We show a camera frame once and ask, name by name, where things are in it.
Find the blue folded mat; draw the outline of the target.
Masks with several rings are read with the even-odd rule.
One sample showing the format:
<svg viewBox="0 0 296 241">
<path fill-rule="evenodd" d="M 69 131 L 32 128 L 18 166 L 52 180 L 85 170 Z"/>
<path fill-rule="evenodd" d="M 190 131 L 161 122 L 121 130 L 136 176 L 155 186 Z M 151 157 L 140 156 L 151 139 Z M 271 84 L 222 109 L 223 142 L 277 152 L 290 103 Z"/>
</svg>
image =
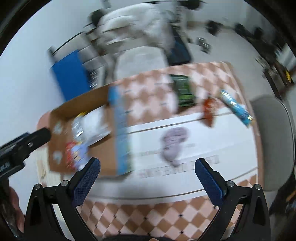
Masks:
<svg viewBox="0 0 296 241">
<path fill-rule="evenodd" d="M 87 70 L 75 50 L 51 67 L 65 101 L 91 90 Z"/>
</svg>

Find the black barbell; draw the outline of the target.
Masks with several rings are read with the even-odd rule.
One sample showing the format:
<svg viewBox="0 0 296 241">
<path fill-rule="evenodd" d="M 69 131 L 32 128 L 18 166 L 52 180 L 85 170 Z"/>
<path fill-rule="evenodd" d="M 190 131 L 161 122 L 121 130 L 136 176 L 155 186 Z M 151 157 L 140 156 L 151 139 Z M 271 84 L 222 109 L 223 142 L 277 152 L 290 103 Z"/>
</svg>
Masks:
<svg viewBox="0 0 296 241">
<path fill-rule="evenodd" d="M 240 23 L 236 23 L 234 27 L 231 27 L 231 26 L 225 26 L 224 24 L 213 21 L 213 20 L 209 20 L 205 25 L 205 29 L 207 30 L 208 33 L 214 36 L 216 36 L 221 29 L 233 29 L 239 36 L 246 39 L 251 38 L 255 40 L 260 40 L 263 37 L 262 28 L 255 27 L 254 31 L 250 32 Z"/>
</svg>

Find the light blue tissue pack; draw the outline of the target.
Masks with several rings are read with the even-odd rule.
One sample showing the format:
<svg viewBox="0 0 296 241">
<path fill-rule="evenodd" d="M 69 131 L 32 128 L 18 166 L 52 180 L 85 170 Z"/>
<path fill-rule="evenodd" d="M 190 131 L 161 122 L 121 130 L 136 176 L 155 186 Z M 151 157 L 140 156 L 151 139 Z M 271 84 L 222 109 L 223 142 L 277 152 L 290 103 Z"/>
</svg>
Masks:
<svg viewBox="0 0 296 241">
<path fill-rule="evenodd" d="M 90 160 L 88 145 L 85 143 L 75 143 L 71 148 L 73 167 L 76 171 L 82 170 Z"/>
</svg>

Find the red floral wet wipes pack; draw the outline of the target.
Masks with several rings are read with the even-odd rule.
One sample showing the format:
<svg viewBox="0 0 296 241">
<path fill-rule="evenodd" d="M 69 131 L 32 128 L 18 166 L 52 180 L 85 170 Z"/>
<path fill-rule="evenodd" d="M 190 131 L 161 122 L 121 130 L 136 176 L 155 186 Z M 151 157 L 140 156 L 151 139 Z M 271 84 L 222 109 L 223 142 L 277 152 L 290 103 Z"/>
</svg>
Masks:
<svg viewBox="0 0 296 241">
<path fill-rule="evenodd" d="M 66 143 L 66 149 L 65 149 L 65 153 L 66 153 L 66 164 L 67 164 L 67 167 L 72 169 L 72 170 L 75 170 L 75 167 L 74 167 L 74 154 L 72 152 L 72 148 L 76 146 L 76 142 L 75 141 L 72 141 L 72 142 L 67 142 Z"/>
</svg>

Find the grey chair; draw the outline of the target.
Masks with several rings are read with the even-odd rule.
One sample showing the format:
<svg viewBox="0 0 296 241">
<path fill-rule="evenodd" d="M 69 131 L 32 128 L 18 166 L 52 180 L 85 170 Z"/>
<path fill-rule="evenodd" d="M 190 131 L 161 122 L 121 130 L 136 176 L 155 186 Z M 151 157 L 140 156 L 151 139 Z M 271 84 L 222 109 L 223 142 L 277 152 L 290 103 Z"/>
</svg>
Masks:
<svg viewBox="0 0 296 241">
<path fill-rule="evenodd" d="M 266 95 L 251 102 L 263 150 L 264 190 L 275 191 L 290 177 L 295 161 L 293 121 L 285 105 Z"/>
</svg>

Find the dark blue floor mat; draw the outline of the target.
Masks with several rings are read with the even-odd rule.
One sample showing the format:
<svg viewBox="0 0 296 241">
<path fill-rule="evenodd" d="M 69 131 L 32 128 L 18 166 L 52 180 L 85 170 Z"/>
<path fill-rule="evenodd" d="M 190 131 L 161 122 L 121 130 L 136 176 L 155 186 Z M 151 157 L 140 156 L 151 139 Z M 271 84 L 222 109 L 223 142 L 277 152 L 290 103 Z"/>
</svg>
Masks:
<svg viewBox="0 0 296 241">
<path fill-rule="evenodd" d="M 192 61 L 192 56 L 181 39 L 180 35 L 175 28 L 171 28 L 174 36 L 174 47 L 171 49 L 171 53 L 166 56 L 169 66 L 189 64 Z"/>
</svg>

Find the white puffer jacket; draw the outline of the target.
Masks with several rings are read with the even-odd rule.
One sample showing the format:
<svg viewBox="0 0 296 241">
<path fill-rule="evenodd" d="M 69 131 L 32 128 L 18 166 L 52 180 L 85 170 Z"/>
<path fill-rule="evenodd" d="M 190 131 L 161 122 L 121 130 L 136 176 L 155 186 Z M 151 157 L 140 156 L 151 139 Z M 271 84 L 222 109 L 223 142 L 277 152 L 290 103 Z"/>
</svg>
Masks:
<svg viewBox="0 0 296 241">
<path fill-rule="evenodd" d="M 171 25 L 155 4 L 141 3 L 104 14 L 95 33 L 98 44 L 117 54 L 140 46 L 156 47 L 170 53 L 175 45 Z"/>
</svg>

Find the white translucent plastic bag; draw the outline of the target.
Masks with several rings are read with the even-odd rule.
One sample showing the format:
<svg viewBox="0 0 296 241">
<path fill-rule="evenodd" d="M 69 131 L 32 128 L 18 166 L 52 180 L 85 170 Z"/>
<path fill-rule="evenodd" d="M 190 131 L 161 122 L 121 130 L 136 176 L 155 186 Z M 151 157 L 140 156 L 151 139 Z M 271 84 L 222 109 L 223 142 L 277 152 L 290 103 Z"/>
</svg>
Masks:
<svg viewBox="0 0 296 241">
<path fill-rule="evenodd" d="M 86 144 L 88 146 L 107 137 L 111 133 L 111 130 L 106 121 L 105 106 L 103 105 L 88 114 L 85 114 L 82 126 L 84 128 Z"/>
</svg>

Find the purple grey cloth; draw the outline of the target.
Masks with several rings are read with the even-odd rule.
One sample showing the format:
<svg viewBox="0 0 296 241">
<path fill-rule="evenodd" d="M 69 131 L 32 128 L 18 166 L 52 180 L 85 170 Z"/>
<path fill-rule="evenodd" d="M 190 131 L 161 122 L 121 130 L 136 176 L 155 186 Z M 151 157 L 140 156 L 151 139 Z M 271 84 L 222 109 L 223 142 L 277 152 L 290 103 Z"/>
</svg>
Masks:
<svg viewBox="0 0 296 241">
<path fill-rule="evenodd" d="M 180 165 L 178 156 L 182 150 L 182 143 L 189 137 L 189 129 L 186 127 L 170 128 L 165 131 L 161 138 L 162 150 L 161 157 L 171 166 Z"/>
</svg>

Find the chrome dumbbell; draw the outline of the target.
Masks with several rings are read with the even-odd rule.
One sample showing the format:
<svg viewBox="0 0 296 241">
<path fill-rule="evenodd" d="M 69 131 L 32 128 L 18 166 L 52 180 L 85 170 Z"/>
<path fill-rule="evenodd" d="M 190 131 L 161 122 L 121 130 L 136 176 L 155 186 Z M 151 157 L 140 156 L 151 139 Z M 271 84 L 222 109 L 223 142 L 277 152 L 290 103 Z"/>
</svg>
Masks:
<svg viewBox="0 0 296 241">
<path fill-rule="evenodd" d="M 201 47 L 202 52 L 204 52 L 206 54 L 210 53 L 211 45 L 208 44 L 204 38 L 198 37 L 197 40 L 196 40 L 196 43 L 197 43 L 198 46 Z"/>
</svg>

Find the green snack pack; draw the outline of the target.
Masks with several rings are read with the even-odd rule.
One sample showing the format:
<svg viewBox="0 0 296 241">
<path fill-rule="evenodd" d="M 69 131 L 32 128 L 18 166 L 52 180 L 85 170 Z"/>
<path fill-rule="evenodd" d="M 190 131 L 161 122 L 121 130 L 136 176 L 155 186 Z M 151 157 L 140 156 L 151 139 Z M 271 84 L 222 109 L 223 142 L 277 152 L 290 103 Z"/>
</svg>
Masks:
<svg viewBox="0 0 296 241">
<path fill-rule="evenodd" d="M 177 96 L 179 107 L 191 107 L 195 105 L 195 95 L 191 90 L 190 78 L 186 75 L 170 74 L 173 82 L 173 90 Z"/>
</svg>

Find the orange snack bag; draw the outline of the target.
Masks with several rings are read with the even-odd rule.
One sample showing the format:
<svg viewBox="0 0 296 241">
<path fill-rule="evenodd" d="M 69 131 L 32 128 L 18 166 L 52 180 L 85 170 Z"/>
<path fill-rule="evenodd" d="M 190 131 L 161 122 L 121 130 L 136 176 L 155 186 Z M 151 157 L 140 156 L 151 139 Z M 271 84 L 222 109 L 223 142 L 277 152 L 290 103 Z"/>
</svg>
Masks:
<svg viewBox="0 0 296 241">
<path fill-rule="evenodd" d="M 217 108 L 217 100 L 209 94 L 203 102 L 203 122 L 206 126 L 212 127 Z"/>
</svg>

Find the brown cardboard box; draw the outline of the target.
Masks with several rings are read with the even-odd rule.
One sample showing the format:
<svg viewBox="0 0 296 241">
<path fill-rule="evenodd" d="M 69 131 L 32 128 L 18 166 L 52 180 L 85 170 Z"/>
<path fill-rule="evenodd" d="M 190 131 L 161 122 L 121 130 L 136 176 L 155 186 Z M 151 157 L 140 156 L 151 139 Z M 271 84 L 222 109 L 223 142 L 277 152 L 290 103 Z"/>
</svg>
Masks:
<svg viewBox="0 0 296 241">
<path fill-rule="evenodd" d="M 51 171 L 73 173 L 91 158 L 100 161 L 102 176 L 132 171 L 125 99 L 110 84 L 71 99 L 49 114 Z"/>
</svg>

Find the silver yellow snack bag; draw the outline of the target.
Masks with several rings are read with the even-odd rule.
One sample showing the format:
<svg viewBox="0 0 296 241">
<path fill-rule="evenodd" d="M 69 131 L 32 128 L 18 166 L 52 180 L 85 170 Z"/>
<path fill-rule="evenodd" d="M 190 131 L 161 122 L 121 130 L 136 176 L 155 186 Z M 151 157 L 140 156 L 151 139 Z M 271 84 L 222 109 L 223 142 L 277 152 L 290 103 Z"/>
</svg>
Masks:
<svg viewBox="0 0 296 241">
<path fill-rule="evenodd" d="M 71 131 L 73 140 L 77 143 L 84 143 L 86 142 L 86 137 L 84 133 L 84 128 L 82 126 L 82 121 L 85 113 L 78 114 L 71 124 Z"/>
</svg>

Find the blue long snack pack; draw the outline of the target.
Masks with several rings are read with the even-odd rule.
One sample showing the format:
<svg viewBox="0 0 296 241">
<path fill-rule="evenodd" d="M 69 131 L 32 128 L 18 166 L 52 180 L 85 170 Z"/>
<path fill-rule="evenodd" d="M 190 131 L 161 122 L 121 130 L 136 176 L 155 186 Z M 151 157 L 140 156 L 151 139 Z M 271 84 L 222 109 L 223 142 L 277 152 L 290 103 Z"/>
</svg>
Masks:
<svg viewBox="0 0 296 241">
<path fill-rule="evenodd" d="M 220 90 L 219 99 L 228 107 L 230 110 L 241 120 L 241 122 L 249 127 L 253 117 L 249 112 L 239 104 L 236 99 L 234 99 L 228 92 L 224 89 Z"/>
</svg>

